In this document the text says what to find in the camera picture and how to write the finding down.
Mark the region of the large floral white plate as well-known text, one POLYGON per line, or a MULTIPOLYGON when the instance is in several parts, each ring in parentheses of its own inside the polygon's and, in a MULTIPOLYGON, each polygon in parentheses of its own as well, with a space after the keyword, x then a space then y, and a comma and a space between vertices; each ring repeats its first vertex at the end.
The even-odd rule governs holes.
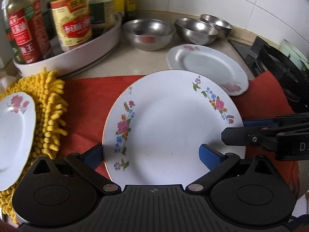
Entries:
POLYGON ((103 130, 107 173, 121 187, 187 186, 208 172, 200 145, 244 157, 245 147, 221 140, 225 128, 242 125, 232 99, 210 79, 182 70, 152 73, 128 86, 110 109, 103 130))

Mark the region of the pink flower plate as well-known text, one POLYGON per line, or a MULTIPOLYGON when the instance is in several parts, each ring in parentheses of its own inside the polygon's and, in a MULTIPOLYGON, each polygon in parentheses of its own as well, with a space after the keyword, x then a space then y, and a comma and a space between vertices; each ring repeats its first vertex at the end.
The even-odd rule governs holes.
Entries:
POLYGON ((241 95, 249 87, 243 68, 234 59, 210 47, 182 44, 168 51, 166 61, 170 69, 191 71, 209 78, 230 96, 241 95))
POLYGON ((0 160, 1 190, 11 187, 27 163, 36 127, 33 98, 18 92, 1 100, 0 160))

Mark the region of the large steel bowl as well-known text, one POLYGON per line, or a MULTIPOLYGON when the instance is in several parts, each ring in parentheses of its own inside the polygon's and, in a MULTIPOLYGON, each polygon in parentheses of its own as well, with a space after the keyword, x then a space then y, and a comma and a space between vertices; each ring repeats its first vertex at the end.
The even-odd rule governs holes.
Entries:
POLYGON ((123 25, 125 39, 136 49, 156 51, 166 47, 173 39, 173 24, 158 19, 135 19, 123 25))

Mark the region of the black gas stove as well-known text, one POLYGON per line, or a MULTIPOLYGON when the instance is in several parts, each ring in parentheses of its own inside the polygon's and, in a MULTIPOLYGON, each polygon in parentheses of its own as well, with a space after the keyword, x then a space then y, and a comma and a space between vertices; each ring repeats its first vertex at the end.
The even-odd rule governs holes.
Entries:
POLYGON ((280 50, 260 37, 252 45, 228 39, 254 77, 269 71, 279 82, 295 113, 308 112, 308 70, 303 71, 280 50))

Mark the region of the red cloth mat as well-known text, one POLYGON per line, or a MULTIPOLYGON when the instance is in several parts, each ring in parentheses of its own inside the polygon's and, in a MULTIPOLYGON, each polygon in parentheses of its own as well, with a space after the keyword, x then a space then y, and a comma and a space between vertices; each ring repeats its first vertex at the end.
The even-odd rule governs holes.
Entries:
MULTIPOLYGON (((93 145, 103 143, 103 130, 110 109, 121 93, 140 78, 143 77, 66 81, 64 98, 69 108, 64 119, 68 135, 61 141, 59 154, 65 156, 72 152, 83 153, 93 145)), ((242 95, 230 98, 242 121, 273 118, 293 112, 277 80, 270 73, 264 73, 250 82, 248 90, 242 95)), ((245 149, 244 158, 248 159, 262 152, 257 147, 245 149)), ((98 171, 109 177, 105 163, 99 166, 98 171)))

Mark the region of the light green container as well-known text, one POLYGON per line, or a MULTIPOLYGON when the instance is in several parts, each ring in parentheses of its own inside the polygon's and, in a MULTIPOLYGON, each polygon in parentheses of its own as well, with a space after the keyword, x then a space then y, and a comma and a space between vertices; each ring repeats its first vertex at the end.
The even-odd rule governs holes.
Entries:
POLYGON ((308 69, 308 59, 297 49, 294 45, 284 39, 281 43, 279 50, 285 54, 299 70, 308 69))

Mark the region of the yellow chenille mop cloth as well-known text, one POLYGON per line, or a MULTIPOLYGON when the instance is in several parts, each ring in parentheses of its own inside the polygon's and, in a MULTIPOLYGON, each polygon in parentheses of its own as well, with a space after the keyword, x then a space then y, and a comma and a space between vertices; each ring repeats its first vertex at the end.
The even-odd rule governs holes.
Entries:
POLYGON ((68 107, 61 97, 65 82, 56 74, 56 70, 48 72, 43 69, 41 73, 19 79, 1 95, 2 100, 13 93, 24 92, 33 98, 36 107, 36 127, 27 163, 18 180, 8 189, 1 190, 1 213, 8 215, 15 224, 18 224, 18 219, 12 198, 19 183, 40 154, 54 159, 59 151, 60 136, 68 134, 63 130, 66 123, 61 119, 68 107))

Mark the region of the white garlic bulb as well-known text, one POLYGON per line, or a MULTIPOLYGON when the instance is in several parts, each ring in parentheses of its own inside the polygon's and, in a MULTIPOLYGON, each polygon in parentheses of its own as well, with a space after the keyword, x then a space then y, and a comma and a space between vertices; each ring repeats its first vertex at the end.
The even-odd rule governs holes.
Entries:
POLYGON ((13 76, 5 76, 0 79, 0 95, 2 95, 13 83, 16 82, 16 78, 13 76))

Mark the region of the white oval ceramic dish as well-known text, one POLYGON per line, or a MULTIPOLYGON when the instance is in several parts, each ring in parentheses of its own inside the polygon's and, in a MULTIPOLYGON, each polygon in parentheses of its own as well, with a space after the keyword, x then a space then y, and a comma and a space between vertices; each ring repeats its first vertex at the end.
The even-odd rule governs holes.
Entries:
POLYGON ((31 64, 20 64, 14 57, 13 63, 21 77, 25 78, 40 73, 43 68, 47 71, 57 70, 58 76, 70 77, 80 73, 108 57, 117 47, 121 37, 122 17, 115 13, 115 24, 112 29, 99 37, 68 52, 61 53, 58 39, 52 39, 52 49, 55 56, 31 64))

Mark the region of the red label soy sauce bottle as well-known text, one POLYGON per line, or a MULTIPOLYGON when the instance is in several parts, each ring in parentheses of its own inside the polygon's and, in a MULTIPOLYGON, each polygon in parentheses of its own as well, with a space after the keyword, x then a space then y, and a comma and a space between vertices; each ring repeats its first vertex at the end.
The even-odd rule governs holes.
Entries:
POLYGON ((2 12, 5 33, 17 62, 32 64, 52 57, 40 0, 3 0, 2 12))

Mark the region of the yellow label vinegar bottle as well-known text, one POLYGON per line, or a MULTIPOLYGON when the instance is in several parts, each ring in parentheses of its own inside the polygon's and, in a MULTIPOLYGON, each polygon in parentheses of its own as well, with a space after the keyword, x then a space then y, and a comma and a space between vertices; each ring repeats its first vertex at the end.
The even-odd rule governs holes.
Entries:
POLYGON ((75 49, 92 38, 88 0, 51 0, 50 5, 63 52, 75 49))

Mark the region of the green label clear bottle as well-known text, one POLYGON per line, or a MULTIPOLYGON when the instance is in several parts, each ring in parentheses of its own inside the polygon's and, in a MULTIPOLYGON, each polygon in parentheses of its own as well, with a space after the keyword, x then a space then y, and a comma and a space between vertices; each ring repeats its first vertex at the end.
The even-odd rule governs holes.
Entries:
POLYGON ((114 26, 114 0, 88 0, 91 25, 96 29, 110 29, 114 26))

